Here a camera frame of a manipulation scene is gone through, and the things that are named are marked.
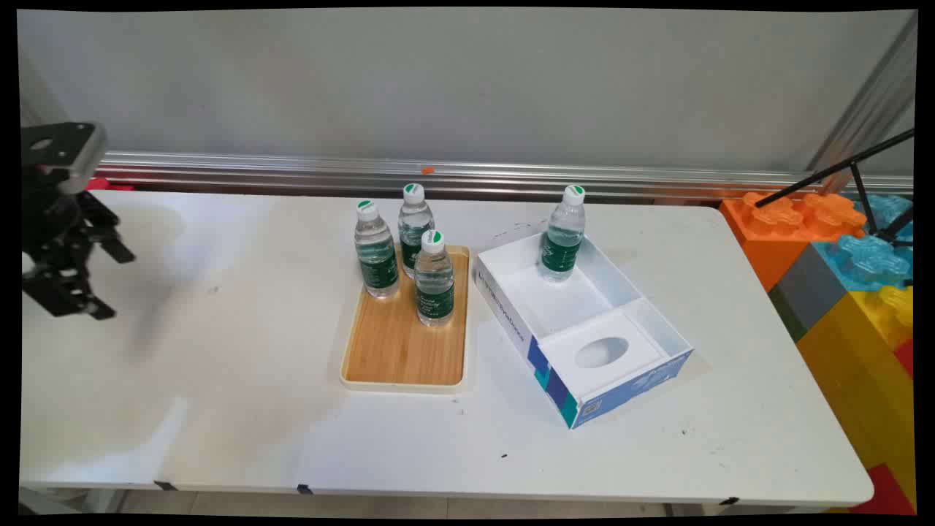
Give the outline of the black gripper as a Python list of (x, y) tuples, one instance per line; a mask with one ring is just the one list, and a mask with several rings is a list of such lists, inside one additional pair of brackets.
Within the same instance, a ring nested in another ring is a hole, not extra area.
[(91, 192), (24, 186), (21, 250), (34, 266), (21, 276), (23, 292), (54, 317), (88, 314), (100, 321), (113, 319), (114, 309), (91, 289), (91, 249), (84, 248), (83, 235), (117, 263), (128, 264), (136, 254), (124, 244), (119, 224), (117, 214)]

